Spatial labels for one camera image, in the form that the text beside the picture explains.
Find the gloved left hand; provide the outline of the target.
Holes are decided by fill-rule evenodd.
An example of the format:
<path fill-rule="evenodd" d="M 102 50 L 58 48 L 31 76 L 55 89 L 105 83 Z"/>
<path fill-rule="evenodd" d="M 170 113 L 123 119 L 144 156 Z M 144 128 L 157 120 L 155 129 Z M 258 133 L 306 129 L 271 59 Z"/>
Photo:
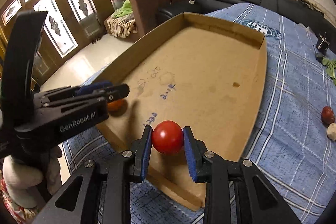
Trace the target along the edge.
<path fill-rule="evenodd" d="M 31 191 L 31 189 L 43 180 L 47 182 L 49 194 L 53 195 L 60 189 L 62 180 L 59 158 L 61 157 L 62 151 L 58 146 L 51 149 L 50 160 L 45 175 L 40 170 L 25 165 L 12 156 L 5 157 L 3 178 L 11 199 L 26 209 L 43 207 L 42 199 L 38 198 L 37 194 Z"/>

